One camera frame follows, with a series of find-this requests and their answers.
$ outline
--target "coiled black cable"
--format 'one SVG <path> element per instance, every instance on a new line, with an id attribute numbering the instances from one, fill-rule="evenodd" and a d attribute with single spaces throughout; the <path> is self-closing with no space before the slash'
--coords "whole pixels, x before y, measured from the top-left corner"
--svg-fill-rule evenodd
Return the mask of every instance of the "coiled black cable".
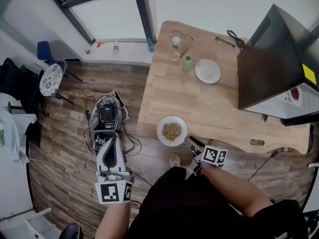
<path id="1" fill-rule="evenodd" d="M 232 30 L 227 30 L 227 34 L 236 41 L 237 47 L 241 50 L 245 47 L 245 42 L 238 38 L 237 35 Z"/>

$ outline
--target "person's left arm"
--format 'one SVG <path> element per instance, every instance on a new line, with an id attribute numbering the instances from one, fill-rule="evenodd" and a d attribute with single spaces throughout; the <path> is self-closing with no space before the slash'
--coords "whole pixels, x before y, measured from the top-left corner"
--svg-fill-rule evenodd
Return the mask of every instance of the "person's left arm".
<path id="1" fill-rule="evenodd" d="M 111 204 L 96 231 L 95 239 L 123 239 L 129 228 L 130 203 Z"/>

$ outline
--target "person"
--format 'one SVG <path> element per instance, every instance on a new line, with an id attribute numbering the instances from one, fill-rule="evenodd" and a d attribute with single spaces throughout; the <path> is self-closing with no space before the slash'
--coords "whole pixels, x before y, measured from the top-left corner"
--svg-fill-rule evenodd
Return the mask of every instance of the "person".
<path id="1" fill-rule="evenodd" d="M 186 180 L 186 169 L 171 168 L 150 188 L 129 229 L 130 204 L 110 205 L 95 239 L 308 238 L 297 201 L 272 204 L 254 184 L 205 162 L 201 174 Z"/>

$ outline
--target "green cup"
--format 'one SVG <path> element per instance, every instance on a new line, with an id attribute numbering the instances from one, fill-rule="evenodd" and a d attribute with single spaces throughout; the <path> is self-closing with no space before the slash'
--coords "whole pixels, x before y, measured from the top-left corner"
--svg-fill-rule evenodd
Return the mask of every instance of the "green cup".
<path id="1" fill-rule="evenodd" d="M 183 59 L 181 70 L 183 73 L 188 74 L 193 67 L 193 58 L 189 55 L 186 55 Z"/>

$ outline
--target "wooden floor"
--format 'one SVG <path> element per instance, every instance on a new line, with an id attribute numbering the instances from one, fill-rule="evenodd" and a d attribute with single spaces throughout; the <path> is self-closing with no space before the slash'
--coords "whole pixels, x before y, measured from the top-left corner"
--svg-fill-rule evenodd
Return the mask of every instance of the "wooden floor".
<path id="1" fill-rule="evenodd" d="M 95 192 L 96 157 L 91 155 L 83 139 L 84 130 L 88 127 L 84 116 L 85 98 L 90 95 L 98 98 L 117 90 L 130 113 L 127 131 L 137 135 L 143 146 L 138 155 L 128 157 L 128 166 L 140 175 L 142 172 L 153 184 L 169 169 L 168 161 L 172 153 L 178 152 L 182 156 L 182 164 L 190 163 L 191 153 L 184 145 L 165 147 L 158 140 L 138 136 L 136 123 L 148 68 L 72 62 L 68 64 L 68 70 L 83 79 L 84 83 L 73 78 L 64 79 L 59 92 L 74 101 L 76 106 L 54 97 L 47 99 L 50 117 L 38 116 L 38 121 L 43 125 L 42 142 L 41 148 L 31 144 L 31 158 L 54 162 L 71 173 L 86 189 Z M 92 104 L 92 99 L 88 99 L 88 108 Z M 131 143 L 127 138 L 121 138 L 124 147 L 130 148 Z M 222 142 L 215 144 L 233 149 L 227 156 L 224 168 L 242 178 L 250 178 L 270 156 L 245 153 Z M 139 149 L 137 146 L 131 154 L 134 155 Z M 281 152 L 269 160 L 251 181 L 275 201 L 296 199 L 302 205 L 314 174 L 314 168 L 307 168 L 307 164 L 316 159 L 317 153 L 317 141 L 308 155 L 300 155 L 294 151 Z M 96 197 L 87 193 L 69 174 L 52 164 L 31 161 L 30 177 L 34 201 L 39 211 L 51 207 L 53 211 L 50 218 L 60 229 L 75 221 L 83 228 L 86 238 L 94 236 L 106 209 L 98 203 Z M 132 200 L 142 202 L 149 188 L 147 183 L 136 176 Z M 137 213 L 138 209 L 132 209 L 131 221 Z"/>

